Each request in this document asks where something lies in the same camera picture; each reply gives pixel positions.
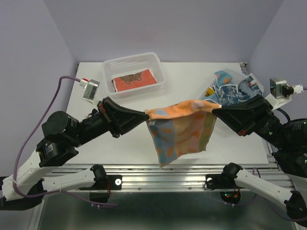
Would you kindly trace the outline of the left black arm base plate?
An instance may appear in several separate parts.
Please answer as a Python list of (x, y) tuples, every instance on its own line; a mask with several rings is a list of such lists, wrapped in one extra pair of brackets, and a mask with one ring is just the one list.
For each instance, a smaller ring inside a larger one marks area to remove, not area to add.
[(107, 175), (105, 178), (99, 179), (97, 182), (95, 182), (93, 187), (95, 190), (121, 190), (122, 175)]

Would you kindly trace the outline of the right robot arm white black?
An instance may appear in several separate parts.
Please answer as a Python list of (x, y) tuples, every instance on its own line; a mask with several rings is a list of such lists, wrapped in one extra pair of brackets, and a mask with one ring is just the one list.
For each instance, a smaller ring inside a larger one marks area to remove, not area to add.
[(283, 209), (286, 220), (307, 225), (307, 120), (296, 119), (281, 124), (274, 107), (263, 96), (213, 109), (213, 114), (239, 136), (252, 133), (267, 141), (277, 151), (272, 153), (282, 171), (292, 180), (295, 190), (276, 186), (229, 163), (221, 174), (208, 174), (204, 189), (248, 189)]

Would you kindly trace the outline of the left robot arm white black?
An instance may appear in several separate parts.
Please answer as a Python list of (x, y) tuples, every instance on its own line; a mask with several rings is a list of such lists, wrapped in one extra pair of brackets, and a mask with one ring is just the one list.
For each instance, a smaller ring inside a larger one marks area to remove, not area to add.
[(63, 111), (54, 112), (42, 125), (44, 138), (30, 158), (15, 174), (0, 179), (1, 210), (28, 210), (50, 195), (72, 189), (107, 193), (121, 189), (122, 177), (108, 176), (101, 164), (65, 176), (48, 178), (47, 174), (77, 156), (78, 147), (107, 132), (118, 138), (148, 119), (145, 112), (119, 106), (108, 97), (82, 121)]

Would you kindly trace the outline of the red bear towel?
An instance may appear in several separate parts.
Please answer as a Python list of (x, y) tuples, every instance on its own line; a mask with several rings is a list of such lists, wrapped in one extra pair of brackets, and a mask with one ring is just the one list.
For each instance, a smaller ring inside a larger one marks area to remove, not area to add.
[(132, 90), (153, 84), (157, 84), (157, 79), (149, 69), (112, 79), (115, 92)]

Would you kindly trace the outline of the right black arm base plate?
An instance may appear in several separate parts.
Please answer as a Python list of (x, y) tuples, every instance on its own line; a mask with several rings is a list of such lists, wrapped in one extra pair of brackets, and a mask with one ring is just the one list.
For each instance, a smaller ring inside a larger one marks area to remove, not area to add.
[(238, 186), (235, 184), (233, 178), (224, 174), (207, 174), (205, 176), (205, 190), (215, 190), (215, 189), (235, 189)]

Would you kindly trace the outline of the orange polka dot towel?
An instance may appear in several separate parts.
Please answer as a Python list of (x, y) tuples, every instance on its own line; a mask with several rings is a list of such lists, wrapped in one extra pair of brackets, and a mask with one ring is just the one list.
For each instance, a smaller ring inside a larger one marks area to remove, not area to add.
[(165, 167), (179, 157), (206, 150), (212, 135), (218, 103), (206, 100), (187, 100), (168, 106), (146, 110), (146, 121), (153, 138), (159, 166)]

